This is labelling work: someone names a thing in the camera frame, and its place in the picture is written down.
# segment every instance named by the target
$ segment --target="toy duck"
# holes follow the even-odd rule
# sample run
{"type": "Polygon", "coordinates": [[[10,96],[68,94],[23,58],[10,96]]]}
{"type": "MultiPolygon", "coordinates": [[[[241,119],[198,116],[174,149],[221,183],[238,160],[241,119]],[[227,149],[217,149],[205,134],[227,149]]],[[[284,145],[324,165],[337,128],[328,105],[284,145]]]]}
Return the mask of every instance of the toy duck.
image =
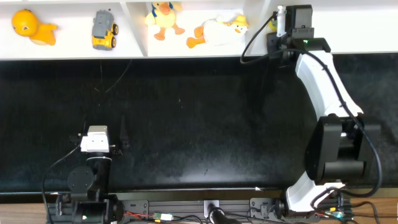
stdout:
{"type": "Polygon", "coordinates": [[[181,4],[177,2],[152,3],[152,11],[145,18],[145,23],[148,26],[156,24],[160,27],[160,32],[154,35],[157,40],[165,39],[164,34],[168,28],[173,28],[175,30],[175,34],[177,35],[183,34],[185,32],[185,29],[179,28],[175,23],[177,16],[174,10],[181,11],[181,4]]]}
{"type": "Polygon", "coordinates": [[[206,21],[195,29],[195,37],[187,39],[187,46],[192,49],[198,44],[224,45],[239,40],[249,24],[244,15],[238,15],[233,22],[224,22],[222,17],[206,21]]]}
{"type": "Polygon", "coordinates": [[[54,24],[43,24],[35,15],[27,9],[18,11],[12,17],[14,31],[38,45],[55,45],[53,30],[57,29],[54,24]]]}

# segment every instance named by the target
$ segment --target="toy wheel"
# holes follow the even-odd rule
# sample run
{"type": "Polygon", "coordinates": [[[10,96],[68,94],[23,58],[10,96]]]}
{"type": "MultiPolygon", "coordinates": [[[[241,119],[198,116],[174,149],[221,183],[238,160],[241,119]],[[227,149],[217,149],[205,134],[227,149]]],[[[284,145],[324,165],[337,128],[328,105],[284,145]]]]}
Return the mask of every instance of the toy wheel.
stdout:
{"type": "Polygon", "coordinates": [[[112,37],[112,43],[111,43],[112,48],[116,47],[116,39],[112,37]]]}
{"type": "Polygon", "coordinates": [[[119,27],[116,24],[113,24],[113,28],[112,28],[112,33],[113,35],[117,35],[119,33],[119,27]]]}

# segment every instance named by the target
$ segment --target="black table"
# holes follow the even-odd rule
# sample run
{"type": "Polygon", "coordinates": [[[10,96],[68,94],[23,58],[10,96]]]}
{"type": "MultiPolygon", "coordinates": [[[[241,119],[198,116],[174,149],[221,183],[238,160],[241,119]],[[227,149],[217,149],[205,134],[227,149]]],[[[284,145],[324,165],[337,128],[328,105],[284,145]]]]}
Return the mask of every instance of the black table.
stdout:
{"type": "MultiPolygon", "coordinates": [[[[126,118],[132,148],[114,157],[112,192],[144,189],[281,189],[304,172],[315,112],[294,67],[244,67],[238,58],[0,63],[0,192],[39,192],[44,170],[73,149],[69,136],[126,118]]],[[[398,55],[335,55],[354,101],[382,124],[384,186],[398,186],[398,55]]],[[[49,174],[68,190],[79,152],[49,174]]],[[[350,187],[370,187],[369,179],[350,187]]]]}

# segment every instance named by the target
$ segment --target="wooden surface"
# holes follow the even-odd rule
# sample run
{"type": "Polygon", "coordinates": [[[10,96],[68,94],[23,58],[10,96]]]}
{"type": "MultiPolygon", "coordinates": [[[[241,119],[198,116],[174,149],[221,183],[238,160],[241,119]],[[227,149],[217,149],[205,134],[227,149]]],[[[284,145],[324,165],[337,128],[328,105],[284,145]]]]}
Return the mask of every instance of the wooden surface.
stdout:
{"type": "MultiPolygon", "coordinates": [[[[398,198],[353,198],[353,204],[369,200],[372,202],[379,213],[382,215],[397,215],[398,198]]],[[[364,205],[361,208],[353,209],[354,213],[372,215],[373,210],[370,205],[364,205]]],[[[374,218],[354,218],[360,224],[376,223],[374,218]]],[[[15,223],[45,223],[45,209],[41,203],[31,204],[0,204],[0,222],[1,224],[15,223]]],[[[382,224],[398,223],[396,218],[380,218],[382,224]]],[[[334,224],[336,221],[322,221],[320,223],[334,224]]]]}

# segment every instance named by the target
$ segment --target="orange duck toy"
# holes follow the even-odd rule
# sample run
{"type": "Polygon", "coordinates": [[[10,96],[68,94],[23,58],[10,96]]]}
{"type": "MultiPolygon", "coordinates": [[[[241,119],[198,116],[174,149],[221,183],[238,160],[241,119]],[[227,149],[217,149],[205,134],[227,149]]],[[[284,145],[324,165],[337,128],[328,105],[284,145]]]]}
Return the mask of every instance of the orange duck toy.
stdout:
{"type": "Polygon", "coordinates": [[[54,24],[43,24],[35,15],[27,9],[18,11],[12,17],[14,31],[38,45],[55,45],[53,30],[57,29],[54,24]]]}

